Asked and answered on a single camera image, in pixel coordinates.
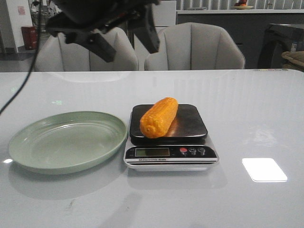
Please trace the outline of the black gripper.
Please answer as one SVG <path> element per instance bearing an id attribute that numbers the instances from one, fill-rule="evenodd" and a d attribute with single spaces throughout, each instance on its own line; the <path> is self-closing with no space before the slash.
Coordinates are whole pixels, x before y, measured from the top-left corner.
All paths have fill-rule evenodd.
<path id="1" fill-rule="evenodd" d="M 92 31 L 107 33 L 123 22 L 150 53 L 159 51 L 160 40 L 155 29 L 152 5 L 159 0 L 56 0 L 61 12 L 46 23 L 47 31 L 56 36 L 59 32 Z M 83 47 L 105 62 L 113 62 L 116 50 L 99 33 L 86 35 Z"/>

